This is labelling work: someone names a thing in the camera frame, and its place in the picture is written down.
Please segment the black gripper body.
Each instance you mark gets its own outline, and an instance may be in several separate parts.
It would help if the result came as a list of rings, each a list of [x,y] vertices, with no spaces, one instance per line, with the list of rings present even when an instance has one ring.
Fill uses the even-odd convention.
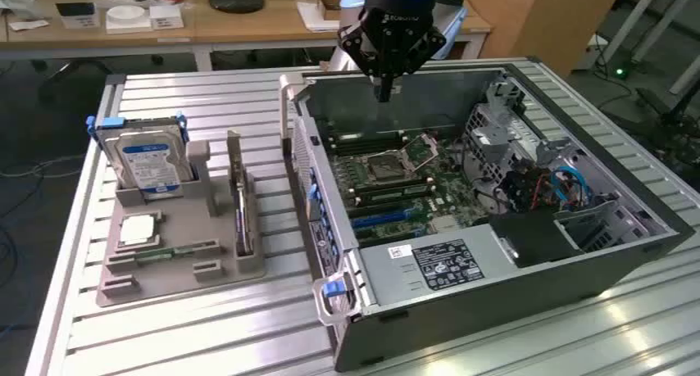
[[[366,75],[411,74],[440,48],[432,11],[437,0],[365,0],[359,27],[370,47],[358,67]]]

